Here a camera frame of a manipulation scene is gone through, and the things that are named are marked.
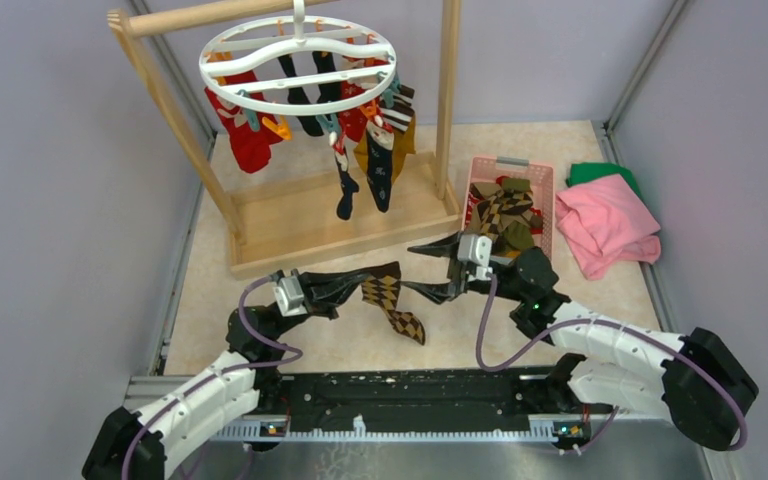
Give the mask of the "mustard sock striped cuff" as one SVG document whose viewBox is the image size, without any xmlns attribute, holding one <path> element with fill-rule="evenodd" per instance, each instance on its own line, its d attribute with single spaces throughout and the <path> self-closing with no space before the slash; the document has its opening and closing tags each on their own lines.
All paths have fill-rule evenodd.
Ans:
<svg viewBox="0 0 768 480">
<path fill-rule="evenodd" d="M 394 130 L 406 133 L 409 129 L 415 119 L 414 97 L 415 90 L 402 84 L 383 92 L 379 100 L 381 116 Z"/>
</svg>

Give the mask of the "white round clip hanger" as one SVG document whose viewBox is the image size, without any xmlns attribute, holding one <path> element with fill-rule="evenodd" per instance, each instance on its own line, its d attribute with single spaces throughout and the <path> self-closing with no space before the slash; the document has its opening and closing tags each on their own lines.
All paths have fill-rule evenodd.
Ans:
<svg viewBox="0 0 768 480">
<path fill-rule="evenodd" d="M 335 72 L 318 73 L 312 52 L 333 54 Z M 291 55 L 297 76 L 287 78 L 278 58 Z M 342 70 L 344 58 L 381 59 L 385 65 Z M 397 83 L 394 45 L 370 27 L 305 12 L 302 1 L 289 15 L 273 16 L 231 27 L 208 41 L 198 70 L 204 85 L 244 110 L 284 116 L 339 113 L 370 103 Z M 375 77 L 377 84 L 349 99 L 318 103 L 320 84 Z M 303 87 L 308 105 L 292 105 L 288 91 Z"/>
</svg>

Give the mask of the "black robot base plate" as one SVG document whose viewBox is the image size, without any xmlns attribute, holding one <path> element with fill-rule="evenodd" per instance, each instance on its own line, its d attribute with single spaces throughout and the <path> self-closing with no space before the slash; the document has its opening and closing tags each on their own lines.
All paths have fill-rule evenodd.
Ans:
<svg viewBox="0 0 768 480">
<path fill-rule="evenodd" d="M 584 405 L 547 367 L 284 374 L 263 385 L 247 419 L 262 433 L 473 434 L 525 432 L 541 415 L 607 414 Z"/>
</svg>

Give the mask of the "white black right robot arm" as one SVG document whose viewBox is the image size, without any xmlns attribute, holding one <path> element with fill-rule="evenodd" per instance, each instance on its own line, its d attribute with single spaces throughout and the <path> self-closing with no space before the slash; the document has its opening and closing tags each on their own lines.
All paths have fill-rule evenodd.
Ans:
<svg viewBox="0 0 768 480">
<path fill-rule="evenodd" d="M 747 443 L 746 415 L 759 388 L 716 333 L 652 330 L 590 309 L 556 290 L 559 277 L 538 247 L 504 259 L 492 254 L 488 237 L 456 232 L 409 250 L 449 262 L 446 282 L 409 283 L 423 297 L 443 304 L 467 292 L 485 295 L 475 346 L 481 369 L 507 369 L 546 343 L 565 352 L 546 385 L 549 404 L 560 412 L 605 404 L 662 419 L 709 450 L 737 451 Z M 484 337 L 499 298 L 516 302 L 509 317 L 529 341 L 490 365 Z"/>
</svg>

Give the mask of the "argyle patterned sock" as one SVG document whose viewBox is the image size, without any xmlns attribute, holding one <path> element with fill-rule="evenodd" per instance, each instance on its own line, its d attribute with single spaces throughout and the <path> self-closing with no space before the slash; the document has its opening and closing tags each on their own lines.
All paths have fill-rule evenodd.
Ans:
<svg viewBox="0 0 768 480">
<path fill-rule="evenodd" d="M 396 334 L 424 345 L 426 330 L 421 320 L 412 312 L 398 309 L 401 277 L 398 262 L 371 267 L 361 283 L 362 300 L 380 308 Z"/>
<path fill-rule="evenodd" d="M 500 213 L 500 191 L 492 195 L 488 200 L 481 202 L 478 207 L 480 224 L 478 232 L 480 235 L 487 236 L 492 240 L 492 252 L 501 254 L 501 235 L 500 224 L 502 215 Z"/>
</svg>

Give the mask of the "navy sock red cuff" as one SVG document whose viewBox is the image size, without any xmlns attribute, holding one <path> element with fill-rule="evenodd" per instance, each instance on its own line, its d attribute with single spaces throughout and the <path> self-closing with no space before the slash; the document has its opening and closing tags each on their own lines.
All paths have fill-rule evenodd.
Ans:
<svg viewBox="0 0 768 480">
<path fill-rule="evenodd" d="M 393 147 L 395 135 L 384 124 L 366 124 L 366 176 L 377 209 L 386 213 L 390 208 L 393 183 Z"/>
</svg>

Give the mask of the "navy blue sock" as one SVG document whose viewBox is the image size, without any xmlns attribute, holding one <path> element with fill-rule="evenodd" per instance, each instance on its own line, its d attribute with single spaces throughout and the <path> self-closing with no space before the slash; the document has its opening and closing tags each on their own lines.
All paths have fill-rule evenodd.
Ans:
<svg viewBox="0 0 768 480">
<path fill-rule="evenodd" d="M 341 190 L 336 215 L 339 219 L 348 221 L 353 213 L 353 197 L 359 192 L 359 185 L 349 173 L 349 159 L 344 144 L 344 135 L 332 131 L 328 134 L 328 140 L 333 150 Z"/>
</svg>

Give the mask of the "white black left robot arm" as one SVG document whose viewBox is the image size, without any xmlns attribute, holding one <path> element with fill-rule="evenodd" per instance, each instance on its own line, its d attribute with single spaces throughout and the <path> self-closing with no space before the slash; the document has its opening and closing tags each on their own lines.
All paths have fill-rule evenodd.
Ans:
<svg viewBox="0 0 768 480">
<path fill-rule="evenodd" d="M 303 352 L 280 337 L 337 309 L 367 280 L 367 268 L 340 273 L 277 271 L 253 281 L 230 316 L 229 347 L 177 389 L 104 420 L 85 460 L 85 479 L 168 479 L 231 421 L 279 404 L 280 368 Z"/>
</svg>

